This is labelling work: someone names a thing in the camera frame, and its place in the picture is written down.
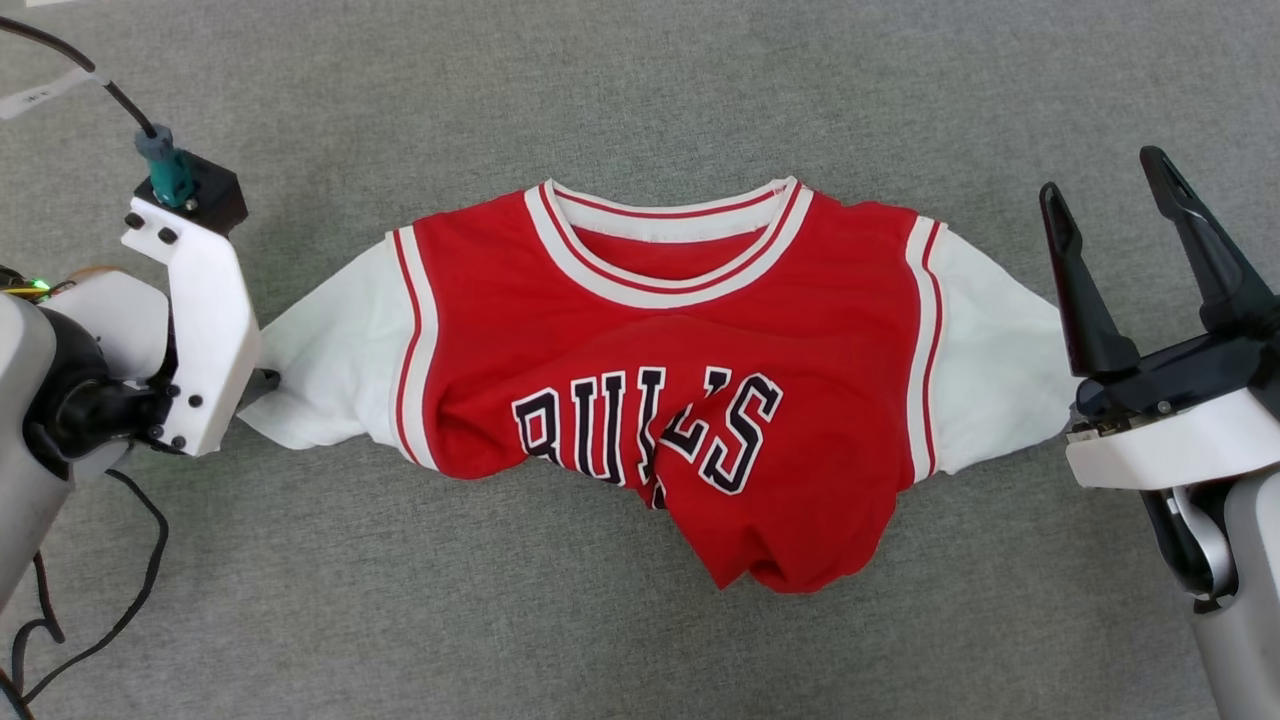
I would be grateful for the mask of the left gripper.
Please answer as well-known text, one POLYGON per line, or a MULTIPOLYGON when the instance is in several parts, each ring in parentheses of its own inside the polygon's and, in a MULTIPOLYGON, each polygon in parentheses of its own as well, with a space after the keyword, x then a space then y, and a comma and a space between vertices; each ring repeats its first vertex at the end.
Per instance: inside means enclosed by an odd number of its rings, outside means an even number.
MULTIPOLYGON (((74 462, 115 441, 141 442, 179 454, 161 439, 173 397, 165 386, 134 388, 113 379, 99 341, 51 309, 55 350, 50 369, 26 413, 26 446, 41 462, 74 462)), ((246 409, 280 384, 280 374, 255 368, 239 397, 246 409)))

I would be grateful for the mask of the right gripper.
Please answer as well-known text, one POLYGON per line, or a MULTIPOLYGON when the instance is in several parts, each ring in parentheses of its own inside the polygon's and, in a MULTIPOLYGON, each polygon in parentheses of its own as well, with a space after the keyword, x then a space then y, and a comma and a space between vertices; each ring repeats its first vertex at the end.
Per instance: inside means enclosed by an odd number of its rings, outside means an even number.
POLYGON ((1083 236, 1056 183, 1039 190, 1039 209, 1076 389, 1073 432, 1116 433, 1140 419, 1162 419, 1239 389, 1280 421, 1280 296, 1222 228, 1160 147, 1140 164, 1162 217, 1178 231, 1199 290, 1208 333, 1143 356, 1123 334, 1083 258, 1083 236))

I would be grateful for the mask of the red and white Bulls jersey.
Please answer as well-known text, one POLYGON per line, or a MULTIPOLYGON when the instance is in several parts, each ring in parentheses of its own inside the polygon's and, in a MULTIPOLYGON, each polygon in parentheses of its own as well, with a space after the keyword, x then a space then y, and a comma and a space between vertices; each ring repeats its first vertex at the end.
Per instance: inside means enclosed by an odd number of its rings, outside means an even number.
POLYGON ((669 514, 718 587, 860 571, 899 496, 1065 429, 1059 310, 919 211, 796 178, 637 208, 548 179, 390 231, 262 333, 241 419, 669 514))

